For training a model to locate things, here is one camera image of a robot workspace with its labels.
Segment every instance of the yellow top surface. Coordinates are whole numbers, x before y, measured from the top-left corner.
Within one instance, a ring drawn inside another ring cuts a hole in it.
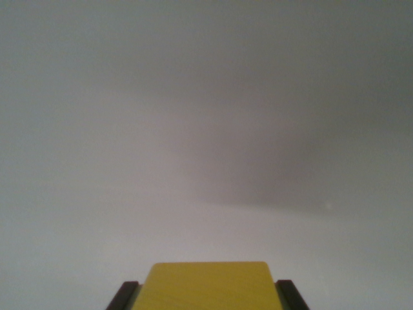
[[[264,262],[157,263],[132,310],[282,310]]]

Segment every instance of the yellow object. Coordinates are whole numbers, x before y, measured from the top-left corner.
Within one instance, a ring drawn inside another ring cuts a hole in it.
[[[265,262],[157,263],[132,310],[282,310]]]

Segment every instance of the white ceiling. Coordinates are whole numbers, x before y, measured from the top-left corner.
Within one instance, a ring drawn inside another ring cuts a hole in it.
[[[413,304],[413,5],[1,1],[0,306],[264,260]]]

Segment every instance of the gray background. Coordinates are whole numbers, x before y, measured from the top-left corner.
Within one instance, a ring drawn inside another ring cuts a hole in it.
[[[411,309],[411,2],[0,3],[2,309],[216,260]]]

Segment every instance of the yellow block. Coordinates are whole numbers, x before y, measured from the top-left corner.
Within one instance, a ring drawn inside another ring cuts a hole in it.
[[[132,310],[282,310],[265,262],[157,263]]]

